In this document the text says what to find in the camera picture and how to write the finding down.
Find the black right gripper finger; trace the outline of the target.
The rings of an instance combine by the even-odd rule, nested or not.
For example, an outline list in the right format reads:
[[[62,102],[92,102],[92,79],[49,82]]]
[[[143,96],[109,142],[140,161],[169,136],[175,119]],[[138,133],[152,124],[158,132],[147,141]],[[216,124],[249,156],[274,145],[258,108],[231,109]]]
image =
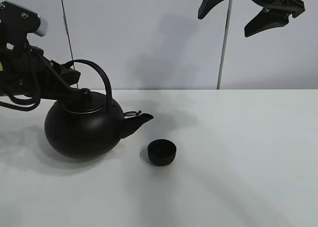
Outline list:
[[[198,9],[198,19],[203,19],[216,5],[224,0],[203,0]]]
[[[263,9],[245,26],[244,35],[250,37],[268,29],[284,27],[288,23],[288,13],[275,9]]]

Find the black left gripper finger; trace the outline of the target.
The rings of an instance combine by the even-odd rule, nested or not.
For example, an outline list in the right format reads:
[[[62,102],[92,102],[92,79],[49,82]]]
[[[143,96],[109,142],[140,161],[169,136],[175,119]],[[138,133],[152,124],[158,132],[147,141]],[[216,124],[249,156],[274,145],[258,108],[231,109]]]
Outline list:
[[[60,65],[59,75],[67,85],[77,84],[80,79],[80,72],[72,68],[73,63],[64,63]]]

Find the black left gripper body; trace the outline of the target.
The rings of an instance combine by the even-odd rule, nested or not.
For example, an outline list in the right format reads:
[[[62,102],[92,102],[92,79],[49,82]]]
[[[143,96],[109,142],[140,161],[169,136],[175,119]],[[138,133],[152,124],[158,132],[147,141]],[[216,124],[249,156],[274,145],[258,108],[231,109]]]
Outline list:
[[[17,53],[0,51],[0,94],[15,99],[25,95],[29,100],[80,100],[82,91],[67,85],[59,75],[60,65],[44,56],[43,49],[32,46],[27,40],[24,50]]]

